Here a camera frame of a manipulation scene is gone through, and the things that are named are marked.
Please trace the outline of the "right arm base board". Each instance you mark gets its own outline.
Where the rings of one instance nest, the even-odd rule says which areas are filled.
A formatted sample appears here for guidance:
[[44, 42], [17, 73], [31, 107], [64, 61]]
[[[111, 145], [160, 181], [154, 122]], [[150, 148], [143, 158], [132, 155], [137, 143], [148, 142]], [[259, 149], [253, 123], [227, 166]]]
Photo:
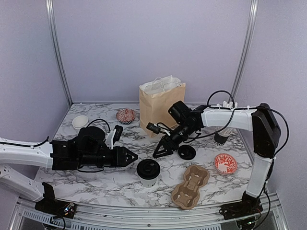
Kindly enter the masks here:
[[262, 205], [259, 201], [240, 201], [230, 204], [225, 204], [220, 207], [219, 213], [223, 215], [224, 220], [241, 218], [263, 211]]

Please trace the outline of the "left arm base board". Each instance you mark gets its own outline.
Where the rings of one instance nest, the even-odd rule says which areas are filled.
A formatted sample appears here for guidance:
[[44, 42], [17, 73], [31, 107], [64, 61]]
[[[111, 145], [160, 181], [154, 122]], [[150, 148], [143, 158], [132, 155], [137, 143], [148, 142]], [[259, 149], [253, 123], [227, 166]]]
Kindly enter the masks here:
[[60, 200], [43, 199], [35, 204], [35, 210], [72, 219], [75, 215], [76, 204]]

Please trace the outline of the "stack of white cups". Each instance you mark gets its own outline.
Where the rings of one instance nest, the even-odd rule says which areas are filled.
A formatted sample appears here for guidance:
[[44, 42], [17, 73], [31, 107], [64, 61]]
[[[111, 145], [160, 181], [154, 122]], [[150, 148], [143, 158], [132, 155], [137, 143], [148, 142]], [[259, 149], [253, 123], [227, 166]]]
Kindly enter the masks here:
[[72, 126], [76, 130], [87, 127], [89, 118], [86, 115], [79, 115], [72, 120]]

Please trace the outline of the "red patterned bowl left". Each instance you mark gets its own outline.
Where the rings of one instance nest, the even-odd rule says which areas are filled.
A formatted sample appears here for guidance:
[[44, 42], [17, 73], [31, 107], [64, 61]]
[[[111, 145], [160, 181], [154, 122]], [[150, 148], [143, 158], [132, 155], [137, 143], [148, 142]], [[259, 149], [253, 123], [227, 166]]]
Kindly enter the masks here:
[[116, 119], [124, 125], [131, 124], [136, 118], [136, 112], [133, 109], [125, 108], [118, 110]]

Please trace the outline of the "brown cardboard cup carrier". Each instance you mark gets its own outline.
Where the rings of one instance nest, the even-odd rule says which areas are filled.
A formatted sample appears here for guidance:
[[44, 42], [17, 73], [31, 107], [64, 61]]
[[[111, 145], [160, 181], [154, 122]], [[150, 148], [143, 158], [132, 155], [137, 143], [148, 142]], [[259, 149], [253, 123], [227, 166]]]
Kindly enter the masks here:
[[184, 181], [178, 184], [171, 193], [171, 200], [183, 210], [196, 206], [200, 198], [200, 188], [204, 187], [210, 173], [199, 165], [190, 165], [183, 174]]

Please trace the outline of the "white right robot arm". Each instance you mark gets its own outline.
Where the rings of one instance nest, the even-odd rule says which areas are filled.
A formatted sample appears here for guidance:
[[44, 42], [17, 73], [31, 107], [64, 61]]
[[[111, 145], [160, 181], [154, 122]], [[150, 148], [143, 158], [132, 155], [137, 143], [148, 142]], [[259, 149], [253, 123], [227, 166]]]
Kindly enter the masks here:
[[200, 105], [191, 109], [178, 101], [169, 108], [168, 113], [178, 126], [166, 131], [160, 139], [153, 153], [155, 159], [173, 154], [194, 132], [205, 127], [217, 127], [217, 133], [227, 128], [251, 133], [255, 153], [253, 169], [245, 190], [247, 197], [237, 205], [241, 214], [249, 214], [256, 207], [255, 198], [262, 193], [269, 178], [279, 145], [281, 128], [274, 116], [276, 112], [266, 103], [256, 107], [235, 108]]

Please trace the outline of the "black cup holding straws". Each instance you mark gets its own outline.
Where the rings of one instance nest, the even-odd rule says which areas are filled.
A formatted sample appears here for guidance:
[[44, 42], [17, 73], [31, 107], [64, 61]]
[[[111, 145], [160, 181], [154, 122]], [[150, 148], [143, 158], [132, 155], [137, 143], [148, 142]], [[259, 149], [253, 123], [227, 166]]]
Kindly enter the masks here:
[[228, 138], [229, 136], [222, 136], [219, 133], [216, 133], [214, 135], [213, 142], [217, 146], [223, 146], [227, 142]]

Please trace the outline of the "stack of black lids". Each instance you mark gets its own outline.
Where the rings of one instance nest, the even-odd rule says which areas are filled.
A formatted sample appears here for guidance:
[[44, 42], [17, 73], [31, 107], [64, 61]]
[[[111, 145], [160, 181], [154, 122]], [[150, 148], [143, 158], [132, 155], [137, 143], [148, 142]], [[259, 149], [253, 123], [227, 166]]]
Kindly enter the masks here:
[[182, 145], [178, 148], [178, 155], [184, 160], [192, 160], [196, 156], [196, 150], [190, 145]]

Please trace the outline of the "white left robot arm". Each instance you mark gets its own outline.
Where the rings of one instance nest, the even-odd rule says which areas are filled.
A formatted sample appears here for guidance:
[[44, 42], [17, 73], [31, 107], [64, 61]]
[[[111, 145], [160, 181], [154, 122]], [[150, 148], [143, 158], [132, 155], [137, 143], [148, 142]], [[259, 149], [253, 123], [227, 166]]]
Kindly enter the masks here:
[[0, 140], [0, 178], [26, 198], [38, 202], [50, 213], [60, 210], [60, 202], [55, 198], [51, 185], [38, 183], [11, 170], [8, 164], [31, 165], [54, 171], [77, 170], [93, 166], [92, 173], [105, 168], [124, 168], [138, 159], [138, 155], [126, 147], [115, 146], [123, 128], [115, 128], [106, 134], [102, 129], [89, 126], [80, 129], [70, 140], [45, 140], [35, 142], [7, 142]]

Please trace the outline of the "brown paper takeout bag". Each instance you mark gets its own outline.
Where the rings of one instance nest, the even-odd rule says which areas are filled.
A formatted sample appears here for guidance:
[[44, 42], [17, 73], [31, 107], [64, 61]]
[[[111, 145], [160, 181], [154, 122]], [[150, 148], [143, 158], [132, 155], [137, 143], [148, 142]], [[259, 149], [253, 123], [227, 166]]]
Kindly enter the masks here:
[[174, 127], [176, 121], [168, 109], [178, 101], [184, 101], [186, 84], [172, 75], [157, 77], [139, 86], [140, 126], [148, 137], [156, 136], [146, 126], [148, 123], [162, 122]]

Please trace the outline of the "red floral bowl right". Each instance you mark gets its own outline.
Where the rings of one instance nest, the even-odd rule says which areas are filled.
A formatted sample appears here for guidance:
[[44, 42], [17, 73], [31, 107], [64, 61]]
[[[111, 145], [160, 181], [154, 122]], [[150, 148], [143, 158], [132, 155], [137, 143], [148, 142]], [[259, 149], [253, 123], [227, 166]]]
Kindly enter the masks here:
[[237, 161], [233, 156], [221, 153], [215, 156], [214, 166], [218, 173], [222, 175], [230, 175], [236, 172]]

